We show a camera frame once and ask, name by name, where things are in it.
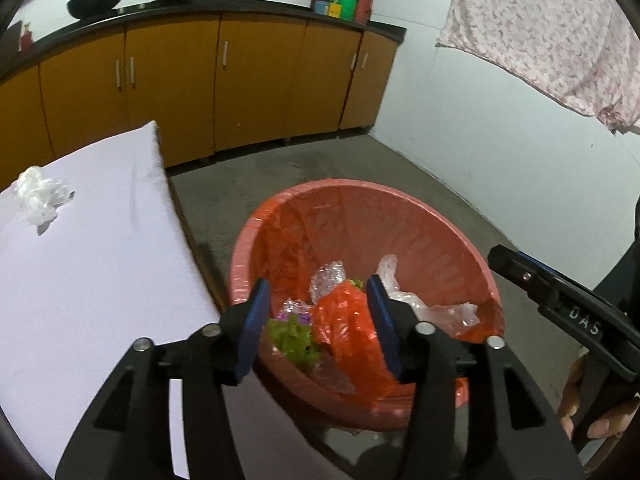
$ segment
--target cabinet door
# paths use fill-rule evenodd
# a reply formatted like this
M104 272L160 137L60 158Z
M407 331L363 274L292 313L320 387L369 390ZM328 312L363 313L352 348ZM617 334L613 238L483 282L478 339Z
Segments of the cabinet door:
M153 23L127 31L132 128L156 121L164 165L213 154L213 91L220 19Z
M0 191L29 166L44 166L53 151L42 110L38 67L0 86Z
M130 129L124 33L98 38L44 60L40 83L56 157Z
M396 48L395 41L373 32L364 33L340 129L370 126L376 122Z
M225 14L216 70L216 149L286 137L285 118L306 22Z
M361 37L355 30L307 25L289 101L287 137L338 129Z

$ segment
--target green container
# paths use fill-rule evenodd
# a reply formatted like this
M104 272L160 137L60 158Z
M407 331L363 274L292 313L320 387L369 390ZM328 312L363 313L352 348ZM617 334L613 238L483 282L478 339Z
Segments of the green container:
M356 12L356 5L358 4L358 0L338 0L338 3L342 6L340 19L349 21L353 20L353 15Z

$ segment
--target trash can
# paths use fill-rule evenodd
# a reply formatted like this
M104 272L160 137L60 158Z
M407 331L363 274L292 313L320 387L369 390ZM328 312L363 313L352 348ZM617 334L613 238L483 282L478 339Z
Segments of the trash can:
M300 184L265 201L248 219L231 259L233 304L245 301L257 278L271 283L271 315L289 299L309 302L308 286L319 267L342 260L348 278L366 280L385 254L398 256L396 279L427 305L469 301L480 325L461 339L482 342L504 335L500 296L491 271L451 222L416 198L359 180ZM373 431L402 430L411 413L414 386L398 385L366 407L323 388L288 361L263 336L258 376L297 422ZM456 405L468 400L458 385Z

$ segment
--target fingernail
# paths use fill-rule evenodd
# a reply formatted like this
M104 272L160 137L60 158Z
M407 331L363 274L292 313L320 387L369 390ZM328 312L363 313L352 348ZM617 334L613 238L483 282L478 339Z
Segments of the fingernail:
M594 422L589 431L587 431L587 437L589 438L603 438L607 431L609 431L609 421L608 420L598 420Z

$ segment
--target pink floral fabric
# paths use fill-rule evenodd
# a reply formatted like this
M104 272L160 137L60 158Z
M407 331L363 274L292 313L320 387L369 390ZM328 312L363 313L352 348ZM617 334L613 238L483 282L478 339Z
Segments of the pink floral fabric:
M615 0L452 0L438 43L610 130L640 118L640 41Z

